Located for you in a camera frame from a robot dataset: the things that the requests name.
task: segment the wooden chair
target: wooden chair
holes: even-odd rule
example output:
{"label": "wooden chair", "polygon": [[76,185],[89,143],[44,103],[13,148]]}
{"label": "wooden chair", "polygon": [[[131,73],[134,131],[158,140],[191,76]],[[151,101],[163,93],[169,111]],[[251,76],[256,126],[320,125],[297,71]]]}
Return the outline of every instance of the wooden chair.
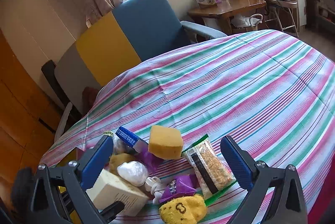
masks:
{"label": "wooden chair", "polygon": [[[281,0],[267,0],[267,5],[269,8],[270,13],[273,13],[274,18],[273,19],[268,19],[265,22],[269,22],[269,21],[274,21],[276,20],[279,24],[280,30],[282,32],[284,32],[284,30],[289,29],[289,28],[294,28],[296,37],[298,38],[298,30],[297,30],[297,26],[296,23],[294,21],[294,17],[293,17],[293,10],[298,8],[298,3],[296,0],[291,0],[291,1],[281,1]],[[279,13],[280,11],[283,10],[286,13],[289,14],[290,19],[292,20],[292,25],[289,25],[287,27],[283,27],[280,18],[279,18]]]}

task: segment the striped bedsheet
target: striped bedsheet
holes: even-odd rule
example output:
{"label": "striped bedsheet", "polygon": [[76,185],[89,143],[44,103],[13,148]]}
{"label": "striped bedsheet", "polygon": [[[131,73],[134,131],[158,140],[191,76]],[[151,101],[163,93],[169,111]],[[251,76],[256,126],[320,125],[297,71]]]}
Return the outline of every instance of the striped bedsheet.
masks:
{"label": "striped bedsheet", "polygon": [[[255,160],[297,167],[308,211],[330,168],[335,141],[335,65],[302,41],[265,30],[186,46],[142,62],[108,83],[93,108],[41,162],[58,163],[86,150],[104,131],[124,126],[144,140],[152,125],[178,128],[184,147],[204,134],[220,155],[231,135]],[[165,161],[156,176],[169,182],[193,172],[186,160]],[[273,189],[254,223],[261,221]],[[203,223],[226,223],[246,191],[236,183],[208,208]],[[162,223],[148,203],[136,217],[113,223]]]}

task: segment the wooden table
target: wooden table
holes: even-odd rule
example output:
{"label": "wooden table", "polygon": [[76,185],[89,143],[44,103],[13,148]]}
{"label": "wooden table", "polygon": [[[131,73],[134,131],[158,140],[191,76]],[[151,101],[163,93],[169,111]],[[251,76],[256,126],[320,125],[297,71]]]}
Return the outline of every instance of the wooden table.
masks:
{"label": "wooden table", "polygon": [[244,13],[253,9],[262,8],[266,5],[263,0],[224,0],[217,6],[207,8],[195,8],[188,11],[188,15],[198,23],[203,24],[203,17],[215,18],[224,33],[232,34],[230,17],[239,13]]}

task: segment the white plastic bag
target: white plastic bag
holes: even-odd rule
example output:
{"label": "white plastic bag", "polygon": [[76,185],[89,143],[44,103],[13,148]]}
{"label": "white plastic bag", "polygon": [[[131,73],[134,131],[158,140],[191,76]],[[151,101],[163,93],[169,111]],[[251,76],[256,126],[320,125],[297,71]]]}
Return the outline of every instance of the white plastic bag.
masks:
{"label": "white plastic bag", "polygon": [[250,27],[250,26],[257,26],[258,23],[262,23],[263,16],[259,13],[253,14],[250,17],[245,17],[241,14],[237,14],[234,16],[234,18],[231,20],[231,23],[236,27],[236,28],[245,28],[245,27]]}
{"label": "white plastic bag", "polygon": [[140,162],[131,161],[123,163],[117,168],[118,174],[121,178],[130,182],[134,186],[141,186],[149,176],[148,169]]}

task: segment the yellow sponge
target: yellow sponge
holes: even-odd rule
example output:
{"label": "yellow sponge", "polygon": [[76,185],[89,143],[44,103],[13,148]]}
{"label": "yellow sponge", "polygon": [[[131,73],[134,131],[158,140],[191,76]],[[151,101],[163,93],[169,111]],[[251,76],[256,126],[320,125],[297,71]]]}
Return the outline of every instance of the yellow sponge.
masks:
{"label": "yellow sponge", "polygon": [[196,224],[207,213],[204,198],[195,194],[193,197],[175,198],[160,207],[160,217],[166,224]]}
{"label": "yellow sponge", "polygon": [[154,125],[150,130],[148,151],[164,160],[180,158],[183,139],[179,130]]}

